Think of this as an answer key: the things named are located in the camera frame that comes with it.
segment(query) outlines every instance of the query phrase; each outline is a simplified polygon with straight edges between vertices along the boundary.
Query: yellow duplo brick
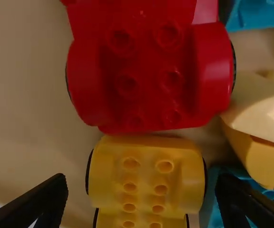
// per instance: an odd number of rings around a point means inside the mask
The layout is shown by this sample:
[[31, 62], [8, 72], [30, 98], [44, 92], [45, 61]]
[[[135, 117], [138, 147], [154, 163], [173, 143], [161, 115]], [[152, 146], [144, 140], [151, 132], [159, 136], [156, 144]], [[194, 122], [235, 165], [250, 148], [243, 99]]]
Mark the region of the yellow duplo brick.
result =
[[103, 214], [182, 220], [201, 208], [205, 166], [199, 149], [187, 139], [104, 136], [89, 164], [88, 194]]
[[150, 214], [105, 214], [97, 209], [94, 228], [189, 228], [187, 215], [182, 218], [163, 218]]

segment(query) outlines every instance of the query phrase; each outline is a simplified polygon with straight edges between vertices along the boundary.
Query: yellow plastic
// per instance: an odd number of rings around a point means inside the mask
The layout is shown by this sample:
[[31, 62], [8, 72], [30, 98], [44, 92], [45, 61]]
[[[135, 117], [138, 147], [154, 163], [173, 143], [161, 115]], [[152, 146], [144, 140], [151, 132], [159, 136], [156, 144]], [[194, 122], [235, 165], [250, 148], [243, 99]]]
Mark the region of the yellow plastic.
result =
[[204, 192], [203, 158], [187, 139], [104, 136], [93, 151], [88, 193], [100, 208], [98, 228], [114, 220], [130, 221], [125, 228], [182, 227], [185, 214], [199, 212]]
[[265, 188], [274, 188], [274, 142], [269, 142], [227, 126], [223, 130], [249, 175]]
[[99, 210], [95, 228], [189, 228], [187, 219], [162, 218], [153, 214], [137, 216], [104, 214]]

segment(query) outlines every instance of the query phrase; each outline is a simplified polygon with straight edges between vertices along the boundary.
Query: black tire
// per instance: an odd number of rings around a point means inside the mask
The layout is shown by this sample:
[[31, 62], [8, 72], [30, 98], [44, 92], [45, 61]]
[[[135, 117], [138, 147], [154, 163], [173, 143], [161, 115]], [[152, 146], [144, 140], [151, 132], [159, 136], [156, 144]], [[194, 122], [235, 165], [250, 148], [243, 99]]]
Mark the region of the black tire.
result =
[[185, 219], [186, 219], [186, 228], [190, 228], [190, 223], [189, 223], [189, 216], [188, 216], [188, 214], [185, 215]]
[[94, 220], [93, 220], [93, 228], [96, 228], [96, 226], [97, 226], [98, 213], [99, 213], [99, 208], [96, 208], [95, 215], [94, 215]]
[[236, 81], [236, 56], [235, 56], [235, 50], [232, 42], [231, 42], [231, 49], [232, 49], [232, 55], [233, 55], [233, 84], [232, 84], [232, 92], [233, 92], [235, 81]]
[[86, 175], [85, 175], [85, 190], [86, 190], [86, 194], [88, 195], [88, 181], [89, 181], [89, 170], [90, 170], [90, 164], [91, 164], [91, 158], [93, 156], [93, 152], [94, 150], [91, 151], [89, 157], [88, 157], [88, 165], [86, 167]]
[[65, 82], [66, 82], [66, 88], [67, 88], [67, 92], [68, 92], [68, 95], [69, 95], [69, 98], [71, 99], [70, 97], [70, 92], [69, 92], [69, 82], [67, 80], [67, 64], [65, 65]]
[[207, 193], [207, 188], [208, 188], [208, 171], [207, 171], [207, 165], [205, 163], [205, 160], [203, 158], [203, 163], [204, 163], [204, 172], [205, 172], [205, 191], [204, 191], [204, 198]]

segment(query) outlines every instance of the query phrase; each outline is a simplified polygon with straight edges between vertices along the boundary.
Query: beige surface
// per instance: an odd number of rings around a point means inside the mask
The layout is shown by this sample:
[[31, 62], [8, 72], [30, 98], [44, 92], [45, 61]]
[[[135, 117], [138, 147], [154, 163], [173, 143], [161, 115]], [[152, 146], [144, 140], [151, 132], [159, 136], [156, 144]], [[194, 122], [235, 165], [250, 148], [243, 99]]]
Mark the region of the beige surface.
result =
[[[239, 68], [274, 68], [274, 30], [232, 38]], [[71, 39], [58, 0], [0, 0], [0, 201], [62, 172], [69, 187], [64, 222], [82, 228], [93, 217], [84, 188], [86, 162], [101, 133], [80, 121], [67, 95], [64, 67]], [[194, 139], [208, 164], [229, 154], [217, 121], [172, 133]]]
[[221, 117], [235, 130], [274, 142], [274, 83], [255, 73], [239, 72], [231, 104]]

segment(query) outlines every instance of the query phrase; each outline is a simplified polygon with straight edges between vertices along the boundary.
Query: hole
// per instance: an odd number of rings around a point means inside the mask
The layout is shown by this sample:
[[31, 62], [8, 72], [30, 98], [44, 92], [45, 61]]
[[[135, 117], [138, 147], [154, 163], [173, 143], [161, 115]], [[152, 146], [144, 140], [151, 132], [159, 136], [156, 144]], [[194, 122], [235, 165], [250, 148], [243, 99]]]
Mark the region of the hole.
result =
[[118, 82], [119, 88], [121, 88], [121, 90], [126, 93], [134, 91], [137, 88], [137, 82], [134, 78], [130, 77], [129, 75], [122, 75], [119, 78]]
[[133, 170], [140, 167], [140, 163], [134, 158], [126, 158], [123, 161], [123, 167], [128, 170]]
[[133, 213], [135, 212], [136, 207], [134, 204], [126, 203], [125, 205], [123, 205], [123, 210], [127, 213]]
[[154, 214], [161, 214], [164, 210], [165, 208], [161, 205], [155, 205], [154, 207], [152, 207], [152, 211]]
[[119, 54], [128, 54], [134, 49], [134, 41], [124, 29], [113, 31], [110, 43], [112, 48]]
[[134, 222], [131, 222], [131, 221], [125, 221], [125, 222], [122, 224], [122, 226], [123, 226], [124, 228], [133, 228], [133, 227], [135, 227], [135, 223], [134, 223]]
[[166, 185], [157, 185], [154, 188], [155, 194], [158, 196], [164, 196], [167, 194], [167, 186]]
[[180, 31], [172, 22], [160, 27], [157, 34], [157, 42], [163, 48], [171, 48], [177, 45], [180, 41]]
[[157, 222], [153, 222], [150, 224], [150, 228], [161, 228], [161, 224]]
[[174, 164], [170, 161], [159, 161], [156, 168], [160, 173], [169, 173], [173, 171]]
[[166, 71], [162, 74], [162, 89], [166, 92], [176, 92], [180, 93], [182, 84], [183, 84], [183, 76], [176, 70], [174, 71]]
[[119, 95], [125, 99], [134, 99], [139, 95], [138, 83], [132, 75], [119, 75], [115, 79], [115, 87]]
[[134, 183], [126, 183], [123, 185], [123, 189], [126, 192], [135, 192], [137, 190], [137, 186]]
[[175, 87], [180, 81], [180, 74], [177, 71], [167, 72], [165, 83], [168, 87]]
[[182, 120], [182, 116], [177, 110], [170, 110], [165, 115], [165, 124], [167, 127], [178, 125]]

